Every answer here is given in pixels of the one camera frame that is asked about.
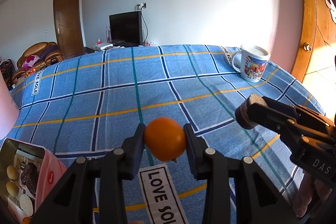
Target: orange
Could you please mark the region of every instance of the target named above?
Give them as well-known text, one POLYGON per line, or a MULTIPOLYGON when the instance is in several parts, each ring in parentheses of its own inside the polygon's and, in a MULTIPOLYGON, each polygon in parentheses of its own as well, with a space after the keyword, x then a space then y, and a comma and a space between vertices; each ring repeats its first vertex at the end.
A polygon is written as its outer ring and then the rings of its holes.
POLYGON ((22 220, 22 224, 29 224, 30 223, 30 221, 31 221, 31 217, 25 217, 25 218, 23 218, 23 220, 22 220))
POLYGON ((159 117, 145 129, 144 141, 150 152, 161 161, 178 158, 185 150, 185 135, 175 120, 159 117))

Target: television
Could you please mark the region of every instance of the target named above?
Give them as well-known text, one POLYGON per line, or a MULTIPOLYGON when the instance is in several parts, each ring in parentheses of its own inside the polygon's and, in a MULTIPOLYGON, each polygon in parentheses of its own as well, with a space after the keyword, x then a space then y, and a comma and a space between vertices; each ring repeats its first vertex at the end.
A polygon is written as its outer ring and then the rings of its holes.
POLYGON ((112 42, 142 44, 141 12, 128 12, 110 15, 112 42))

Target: rabbit sticker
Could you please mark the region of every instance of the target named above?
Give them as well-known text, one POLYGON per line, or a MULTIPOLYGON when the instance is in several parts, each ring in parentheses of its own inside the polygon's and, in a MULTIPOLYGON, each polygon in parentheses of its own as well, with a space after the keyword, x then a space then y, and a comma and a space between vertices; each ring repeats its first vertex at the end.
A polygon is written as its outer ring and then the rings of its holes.
POLYGON ((325 0, 326 5, 328 6, 328 8, 330 9, 330 13, 331 13, 331 17, 333 19, 333 22, 336 24, 336 7, 333 3, 332 0, 325 0))

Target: bedsheet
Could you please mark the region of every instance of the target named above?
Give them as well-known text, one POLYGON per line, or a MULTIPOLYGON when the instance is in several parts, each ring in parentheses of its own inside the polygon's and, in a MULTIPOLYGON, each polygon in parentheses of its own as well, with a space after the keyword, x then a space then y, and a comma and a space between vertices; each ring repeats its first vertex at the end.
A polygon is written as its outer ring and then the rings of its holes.
MULTIPOLYGON (((47 67, 34 94, 35 76, 12 91, 20 115, 8 136, 45 146, 66 166, 78 156, 103 156, 132 136, 139 122, 167 116, 181 126, 190 123, 199 138, 225 156, 252 156, 288 202, 302 170, 290 162, 290 151, 276 133, 261 126, 242 129, 234 111, 257 93, 323 113, 301 83, 274 63, 268 62, 260 82, 249 83, 217 46, 132 47, 83 55, 47 67)), ((141 167, 160 163, 144 153, 141 167)), ((167 166, 189 223, 201 223, 205 181, 194 180, 186 153, 167 166)), ((98 194, 97 179, 93 213, 97 224, 98 194)), ((124 182, 124 196, 128 220, 150 223, 138 177, 124 182)), ((234 223, 232 181, 230 201, 234 223)))

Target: brown leather chair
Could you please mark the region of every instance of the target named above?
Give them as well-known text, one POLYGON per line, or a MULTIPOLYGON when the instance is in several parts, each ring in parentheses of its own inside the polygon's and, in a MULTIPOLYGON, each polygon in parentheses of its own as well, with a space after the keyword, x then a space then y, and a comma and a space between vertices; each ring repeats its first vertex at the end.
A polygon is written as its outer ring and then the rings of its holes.
MULTIPOLYGON (((43 50, 45 50, 46 48, 52 46, 52 45, 57 45, 55 42, 39 42, 36 43, 32 46, 30 46, 23 54, 22 56, 19 58, 19 60, 17 61, 16 65, 18 70, 14 73, 14 75, 12 76, 12 82, 13 84, 17 83, 17 80, 26 75, 26 70, 24 68, 22 68, 22 64, 24 63, 24 61, 27 59, 27 57, 31 56, 31 55, 37 55, 39 56, 43 50)), ((44 60, 41 60, 37 63, 34 64, 34 66, 37 66, 39 64, 41 64, 42 62, 45 62, 46 67, 51 65, 52 61, 56 60, 57 62, 60 62, 63 60, 63 56, 60 50, 56 50, 51 52, 50 54, 48 54, 44 60)))

